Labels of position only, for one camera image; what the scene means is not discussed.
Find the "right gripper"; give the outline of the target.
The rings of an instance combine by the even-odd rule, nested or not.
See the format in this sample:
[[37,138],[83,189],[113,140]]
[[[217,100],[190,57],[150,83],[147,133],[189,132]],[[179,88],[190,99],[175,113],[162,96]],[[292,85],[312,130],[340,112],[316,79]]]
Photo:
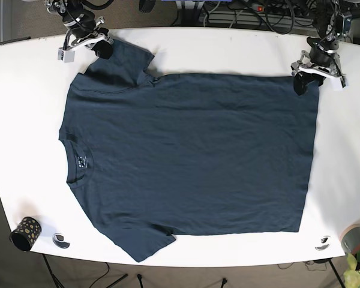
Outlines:
[[104,23],[104,18],[98,18],[93,31],[83,37],[79,37],[79,30],[82,28],[69,29],[63,46],[58,49],[58,60],[73,62],[75,52],[83,47],[93,51],[101,59],[109,59],[113,55],[113,45],[112,38],[108,35],[109,30],[101,27]]

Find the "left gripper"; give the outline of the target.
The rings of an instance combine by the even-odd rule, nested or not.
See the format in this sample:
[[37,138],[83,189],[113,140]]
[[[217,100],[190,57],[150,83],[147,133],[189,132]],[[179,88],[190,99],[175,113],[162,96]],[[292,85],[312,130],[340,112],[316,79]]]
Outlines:
[[338,42],[308,37],[307,43],[310,51],[302,50],[300,58],[291,64],[296,94],[304,95],[309,84],[316,82],[318,86],[322,86],[324,80],[330,81],[333,90],[343,90],[347,83],[337,53]]

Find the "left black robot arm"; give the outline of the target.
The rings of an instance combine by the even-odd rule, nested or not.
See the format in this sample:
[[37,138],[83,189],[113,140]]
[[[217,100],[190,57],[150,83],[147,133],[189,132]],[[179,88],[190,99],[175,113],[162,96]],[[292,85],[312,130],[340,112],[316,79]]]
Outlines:
[[347,86],[337,50],[339,42],[350,37],[352,17],[360,18],[360,7],[353,8],[353,4],[360,1],[315,1],[313,9],[300,3],[304,14],[312,19],[318,37],[308,37],[310,50],[302,50],[300,58],[291,64],[293,88],[298,95],[305,94],[309,84],[316,82],[321,86],[326,79],[335,91]]

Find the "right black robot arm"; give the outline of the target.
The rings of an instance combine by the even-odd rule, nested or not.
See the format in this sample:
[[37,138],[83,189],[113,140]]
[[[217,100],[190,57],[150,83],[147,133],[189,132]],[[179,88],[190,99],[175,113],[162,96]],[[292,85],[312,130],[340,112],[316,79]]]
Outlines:
[[109,7],[113,2],[95,5],[91,1],[45,1],[44,4],[50,14],[62,17],[66,27],[62,47],[58,50],[58,60],[65,63],[73,62],[75,52],[79,48],[87,48],[102,59],[109,59],[113,54],[113,39],[109,30],[103,28],[104,17],[96,18],[93,11],[100,11]]

